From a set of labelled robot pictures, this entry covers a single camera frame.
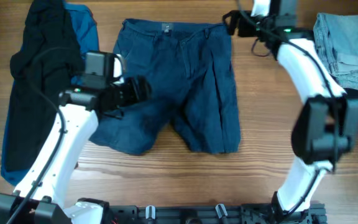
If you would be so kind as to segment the dark blue denim shorts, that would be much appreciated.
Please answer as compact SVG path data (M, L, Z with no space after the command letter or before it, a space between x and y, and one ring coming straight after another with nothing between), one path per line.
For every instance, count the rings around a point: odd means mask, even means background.
M194 152L237 152L241 129L224 24L126 19L113 51L125 58L126 77L145 77L151 97L103 116L92 143L143 154L171 123Z

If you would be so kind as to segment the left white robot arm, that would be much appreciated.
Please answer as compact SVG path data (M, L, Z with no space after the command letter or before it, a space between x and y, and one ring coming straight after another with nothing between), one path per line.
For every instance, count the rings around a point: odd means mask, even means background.
M111 223L103 200L81 198L64 206L67 186L85 143L96 131L98 112L119 110L148 100L152 88L142 77L117 85L98 77L93 85L74 85L60 93L53 127L35 162L13 193L0 193L0 223Z

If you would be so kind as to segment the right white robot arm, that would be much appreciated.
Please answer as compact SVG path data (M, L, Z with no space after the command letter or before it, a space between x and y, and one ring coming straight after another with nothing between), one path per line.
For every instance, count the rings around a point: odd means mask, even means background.
M295 27L294 16L252 16L233 10L222 21L229 35L256 37L290 75L303 103L291 133L293 164L274 193L268 223L301 223L311 214L311 198L323 177L352 151L358 133L358 99L328 74L319 60L312 30Z

